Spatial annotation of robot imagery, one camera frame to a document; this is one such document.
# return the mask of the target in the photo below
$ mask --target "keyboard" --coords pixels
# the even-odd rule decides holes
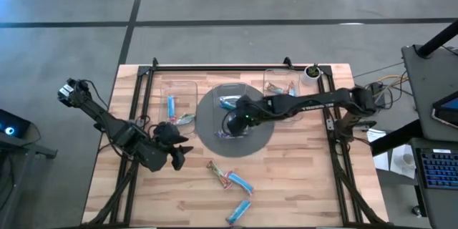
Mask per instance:
[[[421,151],[422,169],[427,188],[458,190],[458,153]]]

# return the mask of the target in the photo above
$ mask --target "white paper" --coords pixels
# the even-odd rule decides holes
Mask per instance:
[[[367,139],[369,140],[369,142],[373,142],[374,140],[377,140],[385,135],[386,132],[379,130],[369,129],[369,131],[367,131]],[[385,152],[375,156],[374,164],[376,169],[389,171],[388,153]]]
[[[393,155],[391,156],[391,171],[399,175],[407,176],[411,179],[415,178],[415,168],[399,167],[394,159],[401,157],[404,154],[413,155],[412,148],[410,145],[402,145],[393,149]]]

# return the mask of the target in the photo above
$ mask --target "transparent bin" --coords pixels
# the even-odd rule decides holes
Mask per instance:
[[[301,96],[300,92],[300,83],[301,74],[296,71],[291,71],[287,69],[267,69],[264,71],[264,80],[263,80],[263,95],[264,96],[273,96],[276,94],[291,94],[294,97]],[[282,89],[283,92],[269,90],[268,86]],[[298,113],[294,117],[288,118],[281,122],[295,122],[302,119],[302,114]]]
[[[168,100],[173,96],[175,116],[169,117]],[[163,82],[160,86],[159,121],[176,123],[184,114],[194,115],[198,105],[198,85],[191,81]],[[195,117],[185,125],[177,125],[181,135],[194,132]]]
[[[220,97],[227,97],[227,96],[243,96],[247,94],[249,87],[245,83],[233,83],[233,84],[219,84],[213,87],[213,132],[215,134],[215,138],[217,140],[231,140],[235,139],[234,137],[221,137],[220,132],[222,131],[223,119],[224,122],[224,129],[226,132],[229,132],[229,129],[226,125],[227,121],[234,118],[235,113],[231,112],[226,118],[226,114],[230,112],[229,109],[222,108],[220,106]],[[245,134],[241,137],[247,137],[251,133],[250,128],[248,128]]]

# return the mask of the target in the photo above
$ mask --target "desk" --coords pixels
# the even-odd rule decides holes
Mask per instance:
[[[137,69],[138,65],[120,66],[109,109],[115,117],[127,119],[129,116]],[[332,64],[332,70],[336,88],[354,86],[348,64]],[[245,82],[262,91],[263,73],[155,72],[148,109],[151,123],[157,122],[160,83],[170,80],[196,82],[200,100],[214,85],[222,83]],[[318,93],[316,85],[307,87],[301,84],[301,94],[315,93]],[[104,136],[100,144],[107,143]],[[154,173],[140,167],[131,226],[227,227],[225,218],[246,195],[239,187],[223,191],[214,174],[205,168],[210,160],[224,170],[234,170],[255,188],[250,198],[252,206],[238,225],[341,225],[321,111],[304,112],[303,118],[292,124],[276,123],[267,146],[247,157],[216,155],[202,144],[197,135],[190,136],[184,145],[193,146],[194,150],[186,155],[181,171],[174,171],[170,162]],[[354,141],[350,154],[361,194],[380,218],[388,220],[371,150],[364,143]],[[109,148],[98,154],[82,222],[91,220],[107,202],[116,185],[119,164],[120,158]],[[348,193],[346,199],[351,213]],[[120,210],[124,209],[124,204],[125,199],[122,199]]]

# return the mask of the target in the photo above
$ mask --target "gray circular plate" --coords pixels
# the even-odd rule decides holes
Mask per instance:
[[[195,128],[202,143],[211,151],[223,157],[245,157],[262,149],[272,136],[273,122],[264,122],[253,128],[246,137],[236,139],[220,139],[215,136],[213,120],[222,121],[228,112],[223,108],[213,107],[213,90],[200,100],[197,109]],[[248,86],[247,95],[253,100],[261,99],[263,93]]]

